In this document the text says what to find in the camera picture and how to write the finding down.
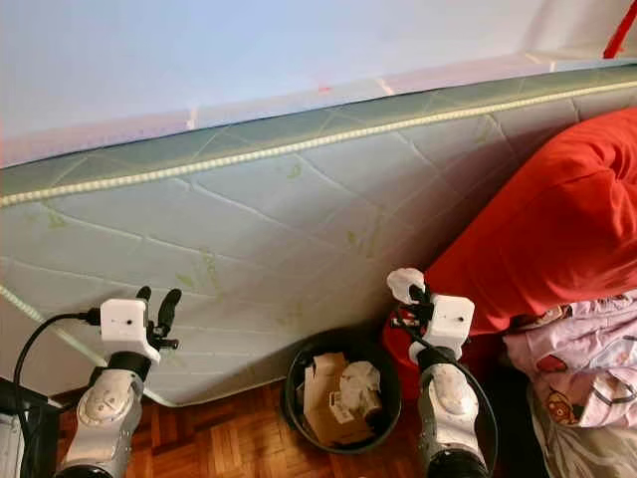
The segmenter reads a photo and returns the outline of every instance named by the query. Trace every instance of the black trash bin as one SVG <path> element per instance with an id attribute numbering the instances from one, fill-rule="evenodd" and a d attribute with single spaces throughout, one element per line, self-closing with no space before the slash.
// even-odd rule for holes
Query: black trash bin
<path id="1" fill-rule="evenodd" d="M 322 445 L 311 431 L 305 429 L 303 407 L 297 403 L 296 389 L 304 382 L 306 367 L 312 364 L 315 356 L 338 352 L 343 352 L 350 362 L 367 360 L 380 371 L 382 412 L 370 423 L 375 433 L 374 437 L 335 448 Z M 290 365 L 288 377 L 281 392 L 281 411 L 286 422 L 312 444 L 329 453 L 364 453 L 382 443 L 398 421 L 401 403 L 400 381 L 389 354 L 367 339 L 365 335 L 350 329 L 327 331 L 309 338 Z"/>

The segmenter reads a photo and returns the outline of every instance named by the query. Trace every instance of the parquet floor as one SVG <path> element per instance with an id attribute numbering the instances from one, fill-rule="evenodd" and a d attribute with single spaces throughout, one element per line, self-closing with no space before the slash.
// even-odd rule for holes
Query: parquet floor
<path id="1" fill-rule="evenodd" d="M 126 478 L 412 478 L 423 476 L 416 441 L 420 418 L 403 409 L 388 439 L 371 453 L 330 455 L 292 431 L 279 413 L 280 383 L 203 405 L 145 402 Z M 76 427 L 62 416 L 58 457 Z"/>

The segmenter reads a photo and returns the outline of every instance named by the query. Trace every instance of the red pillow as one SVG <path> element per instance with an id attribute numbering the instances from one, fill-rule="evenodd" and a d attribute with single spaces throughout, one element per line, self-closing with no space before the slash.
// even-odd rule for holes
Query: red pillow
<path id="1" fill-rule="evenodd" d="M 637 288 L 637 109 L 540 149 L 426 273 L 476 304 L 473 334 Z"/>

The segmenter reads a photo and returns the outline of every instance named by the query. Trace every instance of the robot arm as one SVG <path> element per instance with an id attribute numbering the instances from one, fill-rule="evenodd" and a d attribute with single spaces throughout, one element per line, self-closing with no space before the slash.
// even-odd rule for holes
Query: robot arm
<path id="1" fill-rule="evenodd" d="M 141 418 L 143 383 L 159 349 L 176 349 L 166 336 L 181 292 L 168 293 L 158 324 L 148 320 L 150 289 L 136 299 L 110 299 L 100 308 L 102 340 L 110 353 L 108 366 L 96 368 L 92 386 L 77 408 L 78 430 L 55 478 L 122 478 L 130 455 L 132 433 Z"/>
<path id="2" fill-rule="evenodd" d="M 420 338 L 411 344 L 409 357 L 421 371 L 419 450 L 426 476 L 486 478 L 489 473 L 475 432 L 478 397 L 455 365 L 469 336 L 474 304 L 463 297 L 432 294 L 416 269 L 393 271 L 387 285 L 396 299 L 407 304 L 402 311 L 397 308 L 392 325 L 405 327 L 406 311 L 415 331 L 410 334 Z"/>

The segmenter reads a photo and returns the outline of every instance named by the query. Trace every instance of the cardboard box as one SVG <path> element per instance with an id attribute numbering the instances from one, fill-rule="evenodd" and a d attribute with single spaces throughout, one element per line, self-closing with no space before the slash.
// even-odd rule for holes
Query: cardboard box
<path id="1" fill-rule="evenodd" d="M 353 420 L 339 423 L 329 407 L 329 396 L 339 392 L 340 375 L 346 367 L 343 354 L 323 354 L 306 368 L 304 415 L 317 440 L 325 446 L 355 443 L 373 436 L 360 413 L 354 412 Z"/>

